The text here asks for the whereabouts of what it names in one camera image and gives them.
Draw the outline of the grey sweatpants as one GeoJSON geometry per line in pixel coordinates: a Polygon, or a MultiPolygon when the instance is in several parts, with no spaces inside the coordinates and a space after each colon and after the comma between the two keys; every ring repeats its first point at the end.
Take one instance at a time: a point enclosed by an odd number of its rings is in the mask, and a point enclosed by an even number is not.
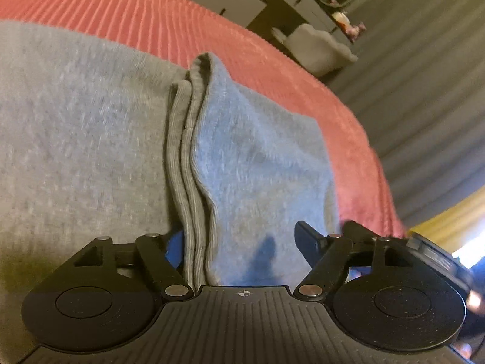
{"type": "Polygon", "coordinates": [[[303,220],[339,229],[316,122],[234,82],[74,31],[1,23],[1,360],[33,286],[99,236],[184,233],[183,277],[295,287],[303,220]]]}

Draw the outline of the grey plush chair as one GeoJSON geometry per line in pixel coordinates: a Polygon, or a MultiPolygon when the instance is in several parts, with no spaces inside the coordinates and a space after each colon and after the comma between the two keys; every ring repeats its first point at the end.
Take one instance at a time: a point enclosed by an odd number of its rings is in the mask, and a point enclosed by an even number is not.
{"type": "Polygon", "coordinates": [[[275,27],[271,28],[271,33],[307,72],[317,78],[358,61],[350,47],[310,24],[301,24],[290,35],[284,35],[275,27]]]}

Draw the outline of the red ribbed bedspread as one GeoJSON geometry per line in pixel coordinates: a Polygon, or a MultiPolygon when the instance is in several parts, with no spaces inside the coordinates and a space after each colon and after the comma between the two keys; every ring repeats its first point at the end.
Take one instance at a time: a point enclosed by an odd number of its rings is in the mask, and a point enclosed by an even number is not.
{"type": "Polygon", "coordinates": [[[339,216],[382,236],[405,234],[376,152],[353,113],[263,38],[190,0],[1,0],[1,16],[75,30],[188,67],[216,54],[231,77],[313,117],[335,175],[339,216]]]}

